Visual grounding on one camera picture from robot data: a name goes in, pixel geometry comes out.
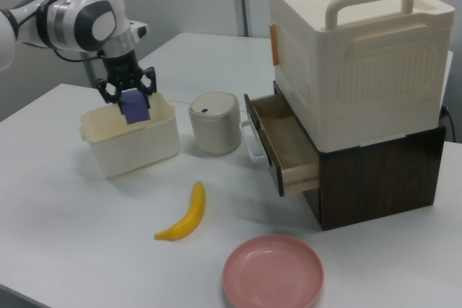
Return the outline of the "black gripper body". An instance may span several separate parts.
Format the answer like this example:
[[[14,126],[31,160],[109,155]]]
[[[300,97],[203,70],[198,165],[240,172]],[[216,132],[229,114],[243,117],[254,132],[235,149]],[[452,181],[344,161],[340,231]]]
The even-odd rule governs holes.
[[[103,63],[108,75],[108,83],[117,90],[139,86],[143,73],[134,50],[118,57],[103,56]]]

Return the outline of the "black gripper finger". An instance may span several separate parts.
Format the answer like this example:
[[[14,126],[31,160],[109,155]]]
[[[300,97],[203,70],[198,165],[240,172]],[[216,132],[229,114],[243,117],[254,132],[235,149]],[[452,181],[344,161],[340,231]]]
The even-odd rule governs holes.
[[[112,103],[120,107],[121,90],[116,79],[98,79],[96,89],[106,103]]]
[[[157,79],[154,67],[139,69],[139,91],[144,96],[147,108],[150,108],[149,97],[157,92]]]

